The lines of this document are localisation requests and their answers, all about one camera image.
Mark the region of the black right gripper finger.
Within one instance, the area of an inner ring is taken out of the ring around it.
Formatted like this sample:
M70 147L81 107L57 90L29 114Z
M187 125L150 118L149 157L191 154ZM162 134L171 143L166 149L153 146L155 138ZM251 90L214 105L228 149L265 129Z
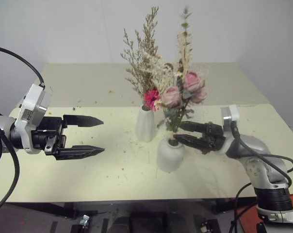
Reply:
M188 134L175 134L173 135L174 139L178 142L194 148L194 149L202 149L202 143L201 141L194 136L188 135Z
M203 133L206 131L206 125L197 123L197 122L192 122L192 121L182 121L180 124L180 128L188 131L188 132L199 132Z

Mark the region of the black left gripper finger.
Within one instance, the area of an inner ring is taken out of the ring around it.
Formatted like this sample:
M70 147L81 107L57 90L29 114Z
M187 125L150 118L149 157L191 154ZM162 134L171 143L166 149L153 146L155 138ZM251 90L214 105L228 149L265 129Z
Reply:
M89 145L79 145L72 146L71 148L57 149L54 157L56 160L79 160L95 156L104 151L104 148Z
M75 125L78 127L94 127L104 124L103 121L92 116L63 115L65 125Z

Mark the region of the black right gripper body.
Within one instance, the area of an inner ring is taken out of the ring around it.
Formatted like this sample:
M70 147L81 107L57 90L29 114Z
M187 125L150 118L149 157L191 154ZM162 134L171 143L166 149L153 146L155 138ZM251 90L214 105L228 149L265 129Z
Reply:
M203 154L219 151L223 147L226 137L222 126L212 122L200 124L199 132L201 133L199 149Z

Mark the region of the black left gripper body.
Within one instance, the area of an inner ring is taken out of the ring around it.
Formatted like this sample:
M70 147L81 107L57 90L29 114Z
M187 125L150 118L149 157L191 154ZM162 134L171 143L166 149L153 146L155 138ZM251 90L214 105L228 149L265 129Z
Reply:
M63 131L61 117L43 117L37 129L32 131L33 148L43 150L46 155L57 156L60 149L65 148Z

